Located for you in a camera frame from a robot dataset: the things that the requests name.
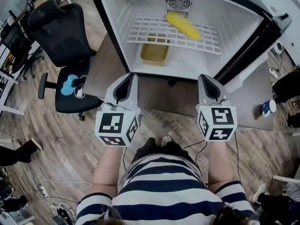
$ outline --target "blue object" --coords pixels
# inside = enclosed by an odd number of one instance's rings
[[[69,96],[74,92],[75,88],[72,88],[72,82],[74,79],[78,79],[78,77],[74,74],[67,77],[67,80],[64,82],[64,85],[60,90],[62,95]]]
[[[274,100],[269,100],[262,105],[262,115],[267,117],[270,113],[276,111],[276,103]]]

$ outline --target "blue mug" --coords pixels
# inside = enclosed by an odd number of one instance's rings
[[[262,115],[268,117],[270,113],[276,111],[276,103],[274,100],[270,100],[262,104]]]

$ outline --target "wooden floor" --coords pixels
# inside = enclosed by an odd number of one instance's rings
[[[78,2],[84,10],[88,40],[94,49],[98,49],[106,33],[99,14],[92,0],[72,0]],[[4,112],[1,117],[0,129],[18,137],[22,142],[31,137],[38,140],[44,147],[42,152],[33,155],[30,167],[35,181],[26,164],[18,163],[7,168],[10,180],[19,194],[28,199],[34,195],[37,183],[43,179],[52,180],[86,180],[91,181],[93,171],[98,163],[104,147],[94,136],[96,109],[85,114],[85,121],[79,121],[77,114],[62,114],[55,111],[55,91],[48,89],[45,98],[39,100],[38,84],[41,75],[48,72],[48,80],[55,82],[59,68],[54,67],[47,55],[46,59],[35,64],[36,78],[29,77],[15,86],[8,106],[25,110],[25,116]],[[291,62],[284,57],[283,75],[292,71]],[[281,60],[269,53],[269,66],[279,68]],[[262,130],[243,130],[237,132],[237,142],[240,154],[240,175],[247,196],[250,197],[258,187],[266,182],[269,191],[279,194],[281,184],[272,181],[274,174],[291,176],[296,159],[300,155],[300,139],[292,137],[295,129],[285,127],[285,113],[293,110],[290,101],[280,104],[274,118],[272,132]],[[136,150],[144,145],[149,137],[161,138],[170,135],[181,146],[187,146],[203,139],[195,118],[167,112],[143,110],[142,125],[135,136],[134,143],[127,149],[125,164],[129,165]],[[2,138],[9,138],[0,132]],[[19,147],[14,139],[12,144],[1,144],[9,148]],[[195,145],[188,149],[192,158],[205,144]],[[234,138],[228,143],[229,156],[234,173],[237,175],[237,145]],[[198,158],[200,168],[208,163],[208,149]],[[123,165],[120,175],[124,173]],[[207,180],[207,170],[203,172]],[[73,201],[79,201],[89,193],[90,185],[85,183],[51,183],[45,181],[50,196],[58,196]],[[39,192],[30,200],[29,207],[36,216],[35,225],[54,224],[50,204],[58,204],[60,199],[46,200]],[[76,204],[67,202],[74,209]]]

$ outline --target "black pants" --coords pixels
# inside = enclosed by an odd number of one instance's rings
[[[7,200],[3,200],[3,206],[1,207],[6,212],[15,212],[24,207],[27,203],[27,199],[25,196],[21,196],[18,199],[10,198]]]
[[[187,151],[182,150],[179,144],[175,142],[168,142],[163,147],[158,147],[155,144],[155,139],[153,137],[149,138],[145,145],[142,148],[139,148],[136,151],[135,157],[133,158],[132,162],[135,162],[136,160],[145,157],[147,155],[156,154],[156,153],[163,153],[167,155],[174,155],[181,158],[185,158],[189,162],[193,163],[195,165],[195,162],[192,160],[192,158],[189,156]]]
[[[289,127],[292,126],[293,128],[300,128],[300,112],[296,115],[290,116],[287,120],[287,125]]]
[[[11,166],[17,162],[30,163],[31,155],[38,150],[32,140],[23,144],[17,150],[0,146],[0,166]]]
[[[296,69],[279,79],[273,86],[276,102],[285,103],[287,100],[300,95],[300,69]]]
[[[270,196],[260,194],[257,199],[261,203],[263,213],[259,217],[261,225],[275,224],[278,220],[283,225],[290,225],[291,214],[289,208],[293,202],[288,196]]]

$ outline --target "refrigerator fan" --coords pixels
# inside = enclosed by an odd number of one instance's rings
[[[167,13],[176,12],[188,18],[192,0],[166,0],[167,2]]]

